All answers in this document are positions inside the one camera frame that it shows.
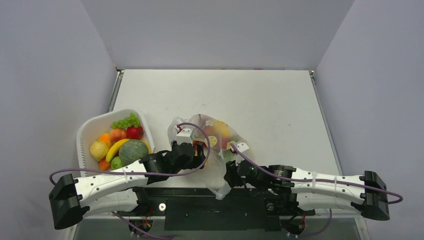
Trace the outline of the green fake melon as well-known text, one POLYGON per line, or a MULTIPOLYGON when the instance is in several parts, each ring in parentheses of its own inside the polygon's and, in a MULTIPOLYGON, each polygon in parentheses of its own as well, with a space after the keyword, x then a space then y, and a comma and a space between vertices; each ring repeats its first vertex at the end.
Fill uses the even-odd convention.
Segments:
POLYGON ((120 147, 118 154, 123 166, 127 166, 141 160, 151 152, 150 146, 145 141, 130 139, 120 147))

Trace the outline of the green fake grapes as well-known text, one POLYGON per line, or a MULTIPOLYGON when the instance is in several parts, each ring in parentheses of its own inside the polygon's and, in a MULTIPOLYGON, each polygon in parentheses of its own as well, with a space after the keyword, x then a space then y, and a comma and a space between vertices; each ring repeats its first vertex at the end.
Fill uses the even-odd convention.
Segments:
POLYGON ((138 128, 141 125, 142 124, 139 117, 136 116, 134 113, 130 113, 128 116, 122 119, 113 121, 110 125, 110 128, 111 129, 122 129, 122 128, 127 129, 129 127, 138 128))

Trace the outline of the red fake pepper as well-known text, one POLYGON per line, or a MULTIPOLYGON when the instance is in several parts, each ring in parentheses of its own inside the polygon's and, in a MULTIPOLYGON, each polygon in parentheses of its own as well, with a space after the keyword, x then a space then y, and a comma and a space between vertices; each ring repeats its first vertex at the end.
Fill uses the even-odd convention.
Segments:
POLYGON ((102 158, 99 162, 98 162, 98 168, 101 171, 109 171, 111 168, 111 163, 106 161, 106 158, 102 158))

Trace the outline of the orange fake fruit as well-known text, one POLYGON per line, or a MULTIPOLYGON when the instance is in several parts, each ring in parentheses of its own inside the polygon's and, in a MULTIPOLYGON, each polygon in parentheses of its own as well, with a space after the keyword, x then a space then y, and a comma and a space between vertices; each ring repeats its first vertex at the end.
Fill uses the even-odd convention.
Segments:
POLYGON ((106 143, 107 147, 110 149, 112 146, 112 141, 111 141, 111 137, 110 134, 107 133, 103 133, 99 138, 98 138, 99 142, 103 142, 106 143))

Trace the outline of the yellow fake banana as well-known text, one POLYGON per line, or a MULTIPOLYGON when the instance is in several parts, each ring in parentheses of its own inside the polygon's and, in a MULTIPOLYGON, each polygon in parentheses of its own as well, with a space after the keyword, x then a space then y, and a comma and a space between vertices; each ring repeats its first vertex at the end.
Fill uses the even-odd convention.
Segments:
POLYGON ((130 139, 129 138, 125 138, 125 139, 121 139, 117 142, 115 142, 111 148, 108 150, 106 156, 105 156, 105 161, 106 162, 110 162, 115 155, 119 152, 120 148, 126 143, 128 142, 130 139))

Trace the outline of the yellow fake lemon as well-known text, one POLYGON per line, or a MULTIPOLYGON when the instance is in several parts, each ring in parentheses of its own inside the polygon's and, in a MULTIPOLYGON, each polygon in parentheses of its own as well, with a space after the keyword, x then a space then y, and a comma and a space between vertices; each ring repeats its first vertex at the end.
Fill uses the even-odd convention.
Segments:
POLYGON ((106 142, 104 141, 95 141, 91 146, 90 146, 90 154, 92 155, 92 157, 96 160, 96 161, 100 161, 101 159, 105 158, 108 151, 109 151, 109 146, 106 142))

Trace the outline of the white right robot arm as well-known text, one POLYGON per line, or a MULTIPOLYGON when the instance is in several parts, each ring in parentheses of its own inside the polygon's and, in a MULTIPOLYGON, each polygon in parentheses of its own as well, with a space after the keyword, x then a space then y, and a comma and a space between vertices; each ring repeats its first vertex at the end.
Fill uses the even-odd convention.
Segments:
POLYGON ((268 196, 278 196, 274 206, 282 216, 339 209, 376 221, 390 219, 387 186, 373 171, 341 176, 287 165, 256 167, 246 160, 239 164, 233 160, 226 163, 224 179, 231 188, 248 184, 268 196))

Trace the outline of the fake peach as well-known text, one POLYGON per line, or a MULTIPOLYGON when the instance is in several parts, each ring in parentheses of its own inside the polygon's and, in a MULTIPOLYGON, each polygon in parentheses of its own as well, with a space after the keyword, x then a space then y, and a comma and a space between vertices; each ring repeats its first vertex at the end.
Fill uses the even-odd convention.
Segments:
POLYGON ((110 141, 116 143, 127 138, 127 130, 125 128, 111 129, 109 132, 110 141))

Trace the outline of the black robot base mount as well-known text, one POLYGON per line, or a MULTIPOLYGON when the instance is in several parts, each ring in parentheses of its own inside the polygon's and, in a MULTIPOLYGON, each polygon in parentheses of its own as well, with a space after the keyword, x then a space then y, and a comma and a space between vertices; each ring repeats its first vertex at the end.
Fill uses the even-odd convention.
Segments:
POLYGON ((265 190, 234 188, 222 200, 206 188, 138 187, 138 206, 120 211, 144 221, 163 217, 166 231, 280 231, 297 225, 315 210, 302 210, 296 194, 273 195, 265 190))

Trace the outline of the red fake apple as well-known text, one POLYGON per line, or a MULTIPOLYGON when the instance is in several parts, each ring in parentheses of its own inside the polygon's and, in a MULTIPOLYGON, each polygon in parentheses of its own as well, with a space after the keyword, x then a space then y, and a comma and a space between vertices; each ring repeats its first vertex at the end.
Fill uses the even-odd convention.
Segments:
POLYGON ((144 132, 142 126, 130 126, 126 129, 126 137, 130 140, 141 140, 144 136, 144 132))

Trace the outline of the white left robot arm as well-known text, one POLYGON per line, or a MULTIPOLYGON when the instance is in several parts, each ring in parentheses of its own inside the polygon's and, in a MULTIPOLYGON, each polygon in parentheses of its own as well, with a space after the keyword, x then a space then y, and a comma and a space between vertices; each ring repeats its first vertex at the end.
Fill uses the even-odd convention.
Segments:
POLYGON ((48 195, 53 226, 63 230, 93 213, 94 202, 123 190, 185 176, 202 169, 210 156, 201 143, 172 143, 171 150, 150 153, 142 159, 112 171, 93 170, 93 176, 74 177, 73 169, 63 169, 48 195))

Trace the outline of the small green fake fruit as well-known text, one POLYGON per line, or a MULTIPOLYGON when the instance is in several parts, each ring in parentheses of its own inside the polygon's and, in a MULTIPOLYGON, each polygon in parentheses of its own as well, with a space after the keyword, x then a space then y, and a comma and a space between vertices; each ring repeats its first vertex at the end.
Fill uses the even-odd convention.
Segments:
POLYGON ((122 168, 123 166, 124 166, 124 163, 119 156, 114 157, 110 161, 110 169, 111 170, 117 170, 117 169, 122 168))

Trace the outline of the white plastic basket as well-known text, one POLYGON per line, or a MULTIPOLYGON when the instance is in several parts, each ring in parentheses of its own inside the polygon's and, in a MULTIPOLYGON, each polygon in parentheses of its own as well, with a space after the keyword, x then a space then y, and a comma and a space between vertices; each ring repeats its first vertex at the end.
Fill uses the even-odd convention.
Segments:
POLYGON ((76 150, 80 168, 100 169, 98 161, 90 154, 92 143, 97 141, 102 134, 108 133, 111 130, 110 126, 113 122, 118 122, 119 120, 129 117, 130 114, 134 114, 140 120, 144 130, 142 140, 148 143, 152 152, 155 152, 153 136, 142 111, 134 107, 124 107, 90 118, 78 129, 76 134, 76 150))

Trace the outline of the clear printed plastic bag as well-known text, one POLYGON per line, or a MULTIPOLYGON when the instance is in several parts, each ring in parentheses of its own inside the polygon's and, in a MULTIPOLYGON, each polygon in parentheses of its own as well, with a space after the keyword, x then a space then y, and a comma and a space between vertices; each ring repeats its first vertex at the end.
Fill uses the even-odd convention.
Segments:
POLYGON ((192 123, 201 128, 206 135, 211 147, 204 168, 186 176, 192 183, 208 188, 217 200, 223 200, 231 191, 228 180, 224 179, 227 173, 226 163, 234 161, 236 155, 232 153, 232 145, 246 143, 233 128, 227 123, 205 114, 195 114, 189 119, 175 117, 168 127, 168 139, 172 142, 177 136, 177 125, 192 123))

